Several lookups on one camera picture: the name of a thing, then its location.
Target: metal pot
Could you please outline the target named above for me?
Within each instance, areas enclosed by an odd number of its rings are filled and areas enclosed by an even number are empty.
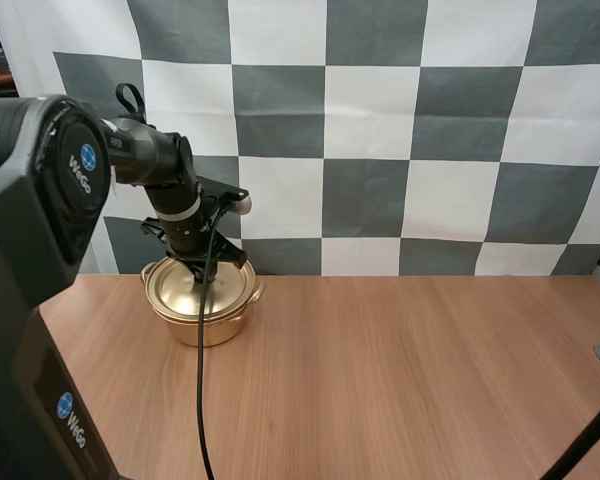
[[[171,335],[197,347],[201,282],[195,281],[182,263],[169,257],[144,267],[140,278],[151,306],[166,321]],[[207,293],[204,346],[218,345],[236,336],[263,291],[264,286],[249,262],[241,269],[219,263],[218,273]]]

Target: checkered cloth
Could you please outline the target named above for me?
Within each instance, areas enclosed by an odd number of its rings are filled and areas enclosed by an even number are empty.
[[[67,94],[112,117],[136,84],[200,175],[251,192],[221,231],[259,273],[586,274],[600,256],[600,0],[19,2]],[[96,257],[160,258],[150,215],[118,186]]]

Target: black strap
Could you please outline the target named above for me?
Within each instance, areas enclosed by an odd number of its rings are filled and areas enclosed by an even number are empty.
[[[124,96],[124,89],[128,88],[131,91],[131,95],[133,95],[134,100],[136,101],[136,106],[134,106],[129,100],[127,100]],[[133,120],[137,120],[140,123],[146,124],[147,121],[145,119],[145,107],[144,107],[144,99],[142,98],[142,94],[132,83],[119,83],[116,87],[116,98],[118,102],[129,112],[127,115],[120,115],[125,118],[132,118]]]

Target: black tripod leg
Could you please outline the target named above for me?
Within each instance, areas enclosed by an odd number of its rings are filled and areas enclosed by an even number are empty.
[[[600,440],[600,411],[540,480],[561,480]]]

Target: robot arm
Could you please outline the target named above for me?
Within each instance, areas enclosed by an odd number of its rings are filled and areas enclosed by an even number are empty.
[[[137,110],[124,98],[125,87]],[[0,166],[14,151],[22,155],[26,150],[29,173],[68,262],[84,255],[114,167],[115,180],[143,187],[156,212],[157,219],[147,219],[143,231],[200,279],[210,220],[226,211],[248,213],[249,194],[197,177],[187,138],[147,125],[133,85],[119,85],[116,94],[129,113],[110,121],[97,119],[67,97],[0,99]],[[216,234],[210,280],[218,261],[242,267],[246,255]]]

